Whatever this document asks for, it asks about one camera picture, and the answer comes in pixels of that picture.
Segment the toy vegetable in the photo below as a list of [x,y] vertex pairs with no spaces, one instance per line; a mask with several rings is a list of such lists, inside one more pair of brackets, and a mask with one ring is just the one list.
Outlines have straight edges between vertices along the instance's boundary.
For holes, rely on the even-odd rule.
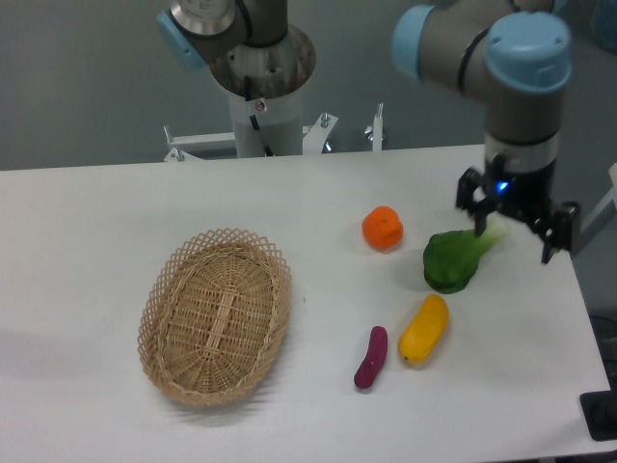
[[375,326],[370,332],[366,357],[360,364],[354,376],[354,384],[358,389],[368,389],[384,367],[388,354],[388,333],[386,328]]
[[422,307],[398,339],[398,353],[410,364],[423,362],[442,337],[448,309],[437,294],[426,296]]
[[424,248],[424,280],[442,294],[460,291],[475,274],[482,256],[507,234],[505,222],[497,218],[489,221],[480,236],[473,230],[434,234]]

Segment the wicker basket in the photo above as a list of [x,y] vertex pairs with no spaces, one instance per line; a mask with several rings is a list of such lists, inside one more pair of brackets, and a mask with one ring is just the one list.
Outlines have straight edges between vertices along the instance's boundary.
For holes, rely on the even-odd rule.
[[150,292],[138,337],[144,372],[183,403],[245,396],[281,346],[290,293],[289,267],[266,238],[229,229],[194,237]]

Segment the blue light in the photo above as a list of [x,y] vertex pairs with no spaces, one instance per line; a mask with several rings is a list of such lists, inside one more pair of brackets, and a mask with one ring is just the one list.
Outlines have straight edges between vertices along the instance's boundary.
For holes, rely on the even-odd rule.
[[499,181],[496,185],[497,192],[503,193],[508,188],[508,186],[510,186],[510,183],[508,183],[507,181]]

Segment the blue joint cap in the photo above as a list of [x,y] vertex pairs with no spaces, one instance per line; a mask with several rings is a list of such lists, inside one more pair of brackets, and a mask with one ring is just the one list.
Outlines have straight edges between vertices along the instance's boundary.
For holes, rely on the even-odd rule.
[[176,58],[187,68],[199,69],[205,66],[205,61],[186,40],[182,33],[175,27],[174,22],[165,13],[156,17],[158,30],[165,39],[166,44],[172,50]]
[[529,94],[566,85],[572,72],[568,26],[547,13],[509,14],[491,28],[484,59],[493,77]]
[[419,68],[420,39],[426,18],[435,7],[417,5],[399,19],[392,36],[392,60],[404,74],[421,80]]

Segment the purple sweet potato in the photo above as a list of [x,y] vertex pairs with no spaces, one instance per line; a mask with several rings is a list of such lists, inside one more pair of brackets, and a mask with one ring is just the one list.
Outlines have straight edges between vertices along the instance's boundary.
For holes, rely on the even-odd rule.
[[360,368],[354,376],[354,383],[358,389],[368,389],[373,385],[375,378],[384,367],[388,354],[388,333],[383,326],[375,326],[370,332],[368,351],[362,360]]

